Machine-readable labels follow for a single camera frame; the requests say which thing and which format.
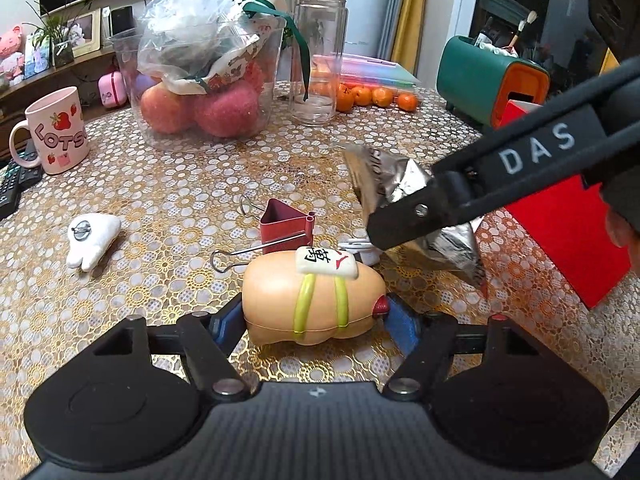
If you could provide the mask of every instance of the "pink mug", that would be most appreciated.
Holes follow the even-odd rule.
[[[26,120],[14,126],[9,135],[9,151],[17,164],[35,168],[41,164],[49,174],[58,174],[79,164],[89,153],[78,88],[69,86],[38,99],[25,111]],[[31,162],[20,158],[15,150],[14,135],[27,129],[38,156]]]

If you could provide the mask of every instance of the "remote control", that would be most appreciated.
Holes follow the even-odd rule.
[[[20,166],[12,160],[6,167],[4,180],[0,185],[0,220],[4,220],[18,209],[18,202],[20,202],[19,174]]]
[[[24,160],[35,160],[38,156],[38,152],[36,152],[36,147],[33,143],[33,139],[29,139],[29,142],[27,142],[27,147],[25,148],[24,153]],[[41,180],[42,166],[36,166],[35,168],[20,167],[20,176],[18,177],[18,185],[20,186],[20,190],[24,191],[25,189],[29,189],[31,186],[35,186],[35,184],[39,183],[39,181]]]

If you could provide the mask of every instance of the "pink plastic case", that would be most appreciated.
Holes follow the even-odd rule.
[[[98,81],[98,90],[105,108],[115,108],[127,102],[127,89],[120,72],[103,75]]]

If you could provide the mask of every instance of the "mug handle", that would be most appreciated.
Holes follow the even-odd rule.
[[[11,130],[11,133],[9,134],[9,151],[11,152],[11,157],[15,160],[15,163],[18,164],[18,166],[22,166],[23,168],[35,168],[40,165],[39,156],[37,156],[35,160],[24,160],[20,155],[18,155],[18,152],[15,151],[14,135],[20,128],[28,130],[29,123],[26,120],[20,121],[14,126],[14,129]]]

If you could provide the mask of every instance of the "white tooth-shaped plush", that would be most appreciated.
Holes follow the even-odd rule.
[[[66,230],[70,245],[66,266],[70,269],[81,267],[84,272],[92,270],[118,237],[121,225],[115,215],[87,213],[76,216]]]

